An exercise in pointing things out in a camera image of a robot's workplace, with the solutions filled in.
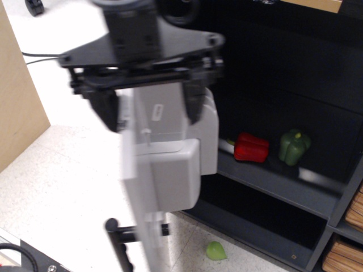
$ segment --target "red bell pepper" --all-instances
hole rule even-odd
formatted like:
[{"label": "red bell pepper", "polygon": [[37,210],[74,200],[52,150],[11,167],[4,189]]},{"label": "red bell pepper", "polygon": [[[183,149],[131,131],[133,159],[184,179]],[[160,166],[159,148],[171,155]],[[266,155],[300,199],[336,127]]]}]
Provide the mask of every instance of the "red bell pepper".
[{"label": "red bell pepper", "polygon": [[234,158],[263,163],[268,156],[269,142],[255,137],[250,133],[242,132],[234,144]]}]

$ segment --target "wooden cabinet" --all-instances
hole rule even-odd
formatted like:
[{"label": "wooden cabinet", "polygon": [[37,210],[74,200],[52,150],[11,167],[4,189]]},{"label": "wooden cabinet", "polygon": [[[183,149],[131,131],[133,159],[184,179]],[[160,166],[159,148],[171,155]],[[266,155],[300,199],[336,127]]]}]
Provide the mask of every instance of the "wooden cabinet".
[{"label": "wooden cabinet", "polygon": [[49,126],[0,0],[0,171]]}]

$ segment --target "white tiled floor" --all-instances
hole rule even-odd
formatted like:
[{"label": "white tiled floor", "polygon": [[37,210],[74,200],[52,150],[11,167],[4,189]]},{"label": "white tiled floor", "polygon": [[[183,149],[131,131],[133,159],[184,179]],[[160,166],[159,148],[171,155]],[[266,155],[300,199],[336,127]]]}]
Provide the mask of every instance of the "white tiled floor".
[{"label": "white tiled floor", "polygon": [[[3,0],[24,52],[61,53],[107,31],[86,0],[43,2],[46,13],[33,18],[24,1]],[[134,224],[118,169],[121,137],[71,94],[67,71],[56,62],[28,68],[52,127],[0,174],[0,228],[74,272],[120,271],[103,225],[110,217]],[[295,271],[182,214],[168,214],[168,221],[173,272]],[[213,240],[228,259],[206,257]],[[136,272],[147,271],[139,243],[129,245],[129,255]]]}]

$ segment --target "label sticker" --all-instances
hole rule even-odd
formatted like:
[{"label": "label sticker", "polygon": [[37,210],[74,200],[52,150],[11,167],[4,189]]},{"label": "label sticker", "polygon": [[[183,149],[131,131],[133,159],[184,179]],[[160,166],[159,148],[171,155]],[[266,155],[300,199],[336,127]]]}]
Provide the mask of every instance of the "label sticker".
[{"label": "label sticker", "polygon": [[155,104],[153,110],[153,116],[151,117],[152,121],[160,121],[163,116],[164,105]]}]

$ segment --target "screw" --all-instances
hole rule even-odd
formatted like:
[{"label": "screw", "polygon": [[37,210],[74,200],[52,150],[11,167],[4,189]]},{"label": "screw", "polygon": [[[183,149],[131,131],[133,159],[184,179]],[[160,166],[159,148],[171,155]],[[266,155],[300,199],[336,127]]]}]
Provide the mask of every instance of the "screw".
[{"label": "screw", "polygon": [[208,42],[209,42],[209,45],[211,46],[215,46],[217,44],[217,36],[216,35],[209,35],[208,36]]},{"label": "screw", "polygon": [[48,272],[56,272],[57,271],[57,267],[55,265],[51,265],[50,267],[48,267]]},{"label": "screw", "polygon": [[64,61],[70,61],[70,55],[68,54],[61,54],[60,58],[63,59]]}]

